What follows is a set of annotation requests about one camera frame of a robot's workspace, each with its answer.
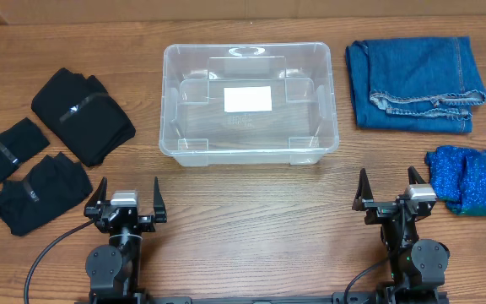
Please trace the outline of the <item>white label in bin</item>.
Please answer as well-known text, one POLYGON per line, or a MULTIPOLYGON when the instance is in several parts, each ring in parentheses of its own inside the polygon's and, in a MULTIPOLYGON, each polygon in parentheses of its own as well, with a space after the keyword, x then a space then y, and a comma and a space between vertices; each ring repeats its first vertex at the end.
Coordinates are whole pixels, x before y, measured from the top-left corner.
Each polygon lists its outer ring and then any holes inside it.
POLYGON ((270 86, 224 89, 225 112, 259 112, 271 111, 272 109, 273 100, 270 86))

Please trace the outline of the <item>sparkly blue garment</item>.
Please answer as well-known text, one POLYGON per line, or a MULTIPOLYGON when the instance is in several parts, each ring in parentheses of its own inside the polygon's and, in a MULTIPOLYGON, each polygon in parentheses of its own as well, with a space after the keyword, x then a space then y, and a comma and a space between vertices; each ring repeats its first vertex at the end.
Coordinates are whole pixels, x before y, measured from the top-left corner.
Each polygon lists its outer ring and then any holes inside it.
POLYGON ((486 216, 486 150, 440 146, 425 164, 429 183, 453 214, 486 216))

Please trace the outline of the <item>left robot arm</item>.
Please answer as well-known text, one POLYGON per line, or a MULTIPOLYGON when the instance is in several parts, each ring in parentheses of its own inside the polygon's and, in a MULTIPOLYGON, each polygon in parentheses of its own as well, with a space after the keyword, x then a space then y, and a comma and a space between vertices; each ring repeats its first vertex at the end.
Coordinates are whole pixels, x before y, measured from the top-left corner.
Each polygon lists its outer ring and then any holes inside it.
POLYGON ((84 206, 84 215, 102 233, 110 235, 106 245, 93 249, 86 259, 91 303, 151 303, 149 293, 139 286, 143 233, 155 231, 167 221, 165 203, 154 182, 154 212, 138 213, 136 190, 116 191, 106 197, 107 179, 84 206))

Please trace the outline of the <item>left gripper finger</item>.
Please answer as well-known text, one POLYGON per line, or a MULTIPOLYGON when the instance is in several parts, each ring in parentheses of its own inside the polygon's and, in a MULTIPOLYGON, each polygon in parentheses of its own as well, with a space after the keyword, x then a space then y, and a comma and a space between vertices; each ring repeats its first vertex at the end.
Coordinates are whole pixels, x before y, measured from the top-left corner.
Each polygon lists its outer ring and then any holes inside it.
POLYGON ((98 202, 105 200, 107 188, 107 178, 104 176, 95 192, 90 197, 89 201, 86 203, 87 208, 95 208, 98 202))
POLYGON ((159 190, 158 177, 155 177, 154 179, 154 217, 155 218, 166 217, 166 207, 159 190))

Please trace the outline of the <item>large black garment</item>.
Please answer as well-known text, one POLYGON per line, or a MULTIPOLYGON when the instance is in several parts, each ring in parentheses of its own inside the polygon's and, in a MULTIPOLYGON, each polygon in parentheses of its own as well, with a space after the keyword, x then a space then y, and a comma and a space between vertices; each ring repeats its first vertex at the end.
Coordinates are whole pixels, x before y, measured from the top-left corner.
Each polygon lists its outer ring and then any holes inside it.
POLYGON ((136 134, 131 120, 105 86, 66 68, 59 69, 36 94, 32 111, 87 167, 136 134))

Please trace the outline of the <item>clear plastic storage bin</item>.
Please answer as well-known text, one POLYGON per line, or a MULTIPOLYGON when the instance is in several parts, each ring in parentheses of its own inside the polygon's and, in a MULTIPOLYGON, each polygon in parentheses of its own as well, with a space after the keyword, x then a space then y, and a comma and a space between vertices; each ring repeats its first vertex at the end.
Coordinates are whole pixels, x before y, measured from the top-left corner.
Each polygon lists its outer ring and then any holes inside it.
POLYGON ((181 166, 312 165, 339 146, 323 42, 165 49, 159 149, 181 166), (224 111, 224 89, 270 86, 273 109, 224 111))

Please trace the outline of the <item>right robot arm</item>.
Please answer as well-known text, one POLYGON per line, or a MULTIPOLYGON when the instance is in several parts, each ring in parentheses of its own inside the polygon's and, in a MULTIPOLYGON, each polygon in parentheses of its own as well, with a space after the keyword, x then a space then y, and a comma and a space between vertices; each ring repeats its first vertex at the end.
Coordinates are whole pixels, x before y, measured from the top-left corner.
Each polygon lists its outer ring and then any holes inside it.
POLYGON ((357 192, 352 209, 364 211, 367 225, 381 227, 381 240, 386 246, 386 257, 356 275, 348 283, 343 301, 349 302, 354 284, 384 263, 391 268, 391 281, 380 283, 367 296, 367 303, 447 303, 445 292, 439 287, 445 283, 445 271, 451 256, 441 242, 421 239, 418 221, 431 215, 437 196, 414 167, 408 168, 409 184, 405 191, 389 202, 374 200, 365 169, 359 173, 357 192))

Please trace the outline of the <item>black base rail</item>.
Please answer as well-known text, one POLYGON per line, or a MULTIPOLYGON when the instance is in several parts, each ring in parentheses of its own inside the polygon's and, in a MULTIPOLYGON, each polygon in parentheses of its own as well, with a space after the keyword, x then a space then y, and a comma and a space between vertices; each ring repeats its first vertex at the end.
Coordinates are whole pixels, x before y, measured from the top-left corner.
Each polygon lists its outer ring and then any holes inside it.
MULTIPOLYGON (((344 301, 343 292, 334 292, 331 296, 274 296, 274 297, 227 297, 192 299, 191 297, 151 297, 96 300, 96 296, 89 296, 87 300, 77 301, 77 304, 85 303, 148 303, 148 304, 376 304, 389 303, 379 298, 375 292, 350 292, 347 296, 348 302, 344 301)), ((423 300, 408 300, 401 298, 397 303, 439 303, 449 304, 450 301, 445 292, 438 293, 437 302, 431 301, 428 297, 423 300)))

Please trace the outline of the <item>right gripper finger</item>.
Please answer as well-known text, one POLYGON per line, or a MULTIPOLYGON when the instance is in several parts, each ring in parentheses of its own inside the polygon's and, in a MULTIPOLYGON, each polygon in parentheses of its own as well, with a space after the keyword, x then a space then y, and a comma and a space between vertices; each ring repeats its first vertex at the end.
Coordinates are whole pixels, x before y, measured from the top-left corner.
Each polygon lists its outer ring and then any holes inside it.
POLYGON ((359 173, 359 183, 355 194, 355 204, 366 204, 373 201, 373 194, 370 187, 370 182, 366 174, 365 168, 362 168, 359 173))
POLYGON ((410 185, 426 183, 414 166, 408 168, 408 180, 410 185))

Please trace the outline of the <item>blue denim jeans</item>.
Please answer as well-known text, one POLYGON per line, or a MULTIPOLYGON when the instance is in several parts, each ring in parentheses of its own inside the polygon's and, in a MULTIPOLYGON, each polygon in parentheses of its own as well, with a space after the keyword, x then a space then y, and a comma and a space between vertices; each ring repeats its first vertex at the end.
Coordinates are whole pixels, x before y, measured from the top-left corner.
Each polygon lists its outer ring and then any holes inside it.
POLYGON ((467 36, 354 41, 345 61, 359 128, 470 133, 486 102, 467 36))

